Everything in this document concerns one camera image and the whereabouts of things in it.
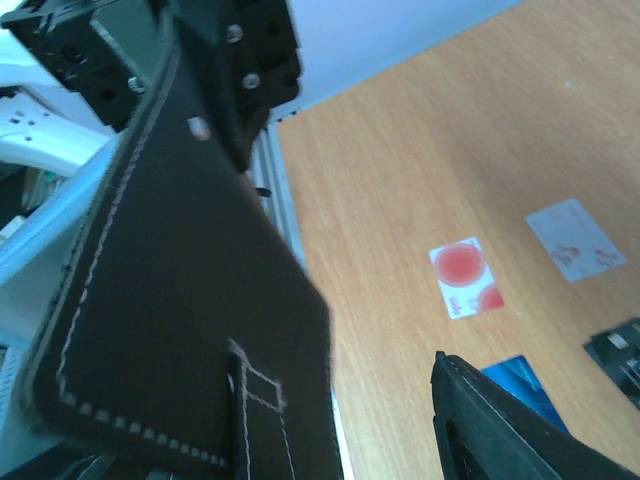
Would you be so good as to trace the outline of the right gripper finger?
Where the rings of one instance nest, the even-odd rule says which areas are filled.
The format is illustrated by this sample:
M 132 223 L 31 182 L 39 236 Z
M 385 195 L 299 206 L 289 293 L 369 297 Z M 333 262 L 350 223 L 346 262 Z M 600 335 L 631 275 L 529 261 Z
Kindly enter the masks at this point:
M 457 355 L 438 351 L 434 430 L 446 479 L 637 479 Z

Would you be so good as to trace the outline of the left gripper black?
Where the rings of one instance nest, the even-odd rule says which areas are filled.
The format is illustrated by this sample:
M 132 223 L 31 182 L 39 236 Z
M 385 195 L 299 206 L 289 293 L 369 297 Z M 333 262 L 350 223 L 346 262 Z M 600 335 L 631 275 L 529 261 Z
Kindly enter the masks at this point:
M 246 172 L 269 110 L 300 91 L 287 2 L 22 1 L 1 27 L 121 130 L 153 83 L 164 20 L 176 28 L 217 138 L 235 170 Z

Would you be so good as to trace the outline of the blue credit card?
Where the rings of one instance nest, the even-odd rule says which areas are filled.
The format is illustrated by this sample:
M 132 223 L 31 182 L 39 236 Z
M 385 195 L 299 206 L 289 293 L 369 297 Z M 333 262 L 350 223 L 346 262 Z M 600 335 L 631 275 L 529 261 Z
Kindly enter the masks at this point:
M 482 372 L 541 417 L 563 432 L 569 432 L 538 376 L 523 355 L 486 367 Z

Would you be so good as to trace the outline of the red white credit card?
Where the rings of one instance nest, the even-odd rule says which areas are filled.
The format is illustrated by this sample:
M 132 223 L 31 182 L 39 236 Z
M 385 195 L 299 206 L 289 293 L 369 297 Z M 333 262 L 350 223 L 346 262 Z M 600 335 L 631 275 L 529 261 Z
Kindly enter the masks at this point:
M 504 306 L 504 298 L 476 237 L 433 249 L 429 258 L 452 320 Z

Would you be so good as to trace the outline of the black VIP credit card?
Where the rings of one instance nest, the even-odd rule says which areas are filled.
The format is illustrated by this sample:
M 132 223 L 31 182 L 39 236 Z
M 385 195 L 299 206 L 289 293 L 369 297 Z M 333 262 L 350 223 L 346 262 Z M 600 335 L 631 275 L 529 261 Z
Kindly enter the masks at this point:
M 639 408 L 639 318 L 590 337 L 585 351 L 625 397 Z

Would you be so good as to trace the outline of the white floral credit card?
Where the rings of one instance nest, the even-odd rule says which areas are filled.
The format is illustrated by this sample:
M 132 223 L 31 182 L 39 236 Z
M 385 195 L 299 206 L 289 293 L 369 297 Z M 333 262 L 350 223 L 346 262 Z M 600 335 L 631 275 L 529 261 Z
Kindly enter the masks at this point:
M 627 264 L 624 255 L 576 199 L 532 213 L 525 220 L 570 283 Z

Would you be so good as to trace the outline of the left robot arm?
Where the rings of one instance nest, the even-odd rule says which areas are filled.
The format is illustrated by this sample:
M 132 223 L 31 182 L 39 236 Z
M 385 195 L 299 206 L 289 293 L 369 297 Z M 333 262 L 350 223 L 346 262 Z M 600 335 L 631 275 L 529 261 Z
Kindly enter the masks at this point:
M 201 116 L 235 169 L 250 165 L 272 109 L 300 90 L 298 42 L 284 1 L 23 1 L 1 17 L 1 158 L 71 176 L 105 137 L 33 92 L 60 85 L 124 130 L 176 43 Z

